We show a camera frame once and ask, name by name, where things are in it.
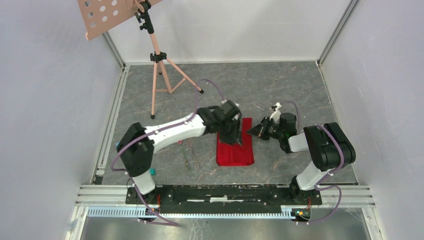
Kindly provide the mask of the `red cloth napkin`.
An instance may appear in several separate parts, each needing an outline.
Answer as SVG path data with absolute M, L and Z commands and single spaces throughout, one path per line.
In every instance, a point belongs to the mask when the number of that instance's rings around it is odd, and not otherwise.
M 216 163 L 221 167 L 245 167 L 252 165 L 254 160 L 252 136 L 247 131 L 252 127 L 252 118 L 244 117 L 241 121 L 241 145 L 229 145 L 216 140 Z

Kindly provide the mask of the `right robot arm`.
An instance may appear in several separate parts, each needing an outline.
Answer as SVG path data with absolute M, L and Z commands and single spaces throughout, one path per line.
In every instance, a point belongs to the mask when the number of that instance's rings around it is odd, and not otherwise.
M 354 163 L 356 152 L 336 122 L 308 126 L 299 131 L 296 115 L 285 112 L 278 117 L 278 121 L 264 117 L 247 134 L 265 141 L 278 140 L 281 150 L 287 154 L 309 151 L 311 162 L 292 178 L 288 190 L 289 199 L 302 204 L 318 193 L 325 178 Z

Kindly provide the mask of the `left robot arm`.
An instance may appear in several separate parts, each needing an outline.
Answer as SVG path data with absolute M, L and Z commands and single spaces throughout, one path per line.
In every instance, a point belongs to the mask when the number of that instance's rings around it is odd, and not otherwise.
M 117 159 L 135 185 L 138 197 L 145 204 L 157 198 L 156 184 L 150 173 L 153 155 L 159 150 L 185 139 L 217 134 L 228 144 L 241 143 L 242 113 L 237 103 L 224 100 L 221 105 L 198 108 L 195 112 L 160 125 L 132 124 L 116 147 Z

